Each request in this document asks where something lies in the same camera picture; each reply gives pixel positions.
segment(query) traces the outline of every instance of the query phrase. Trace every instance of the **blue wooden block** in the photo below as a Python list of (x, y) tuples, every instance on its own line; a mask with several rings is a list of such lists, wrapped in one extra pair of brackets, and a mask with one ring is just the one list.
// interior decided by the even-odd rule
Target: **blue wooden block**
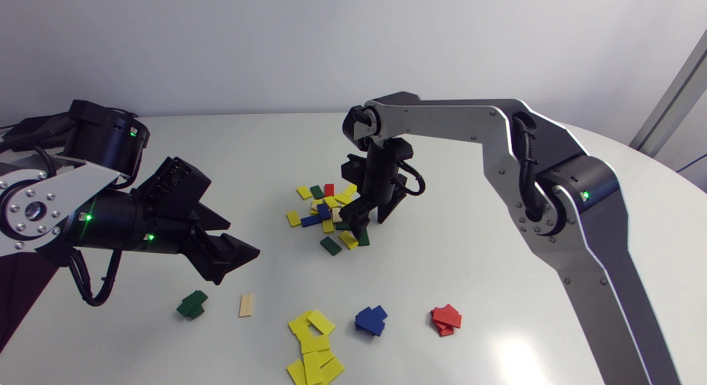
[(319, 211), (319, 217), (325, 221), (327, 219), (331, 219), (331, 212), (329, 212), (329, 206), (326, 205), (326, 203), (323, 204), (317, 204), (316, 205), (316, 211)]
[(309, 217), (302, 218), (302, 227), (308, 227), (315, 224), (321, 224), (321, 217), (318, 215), (311, 215)]

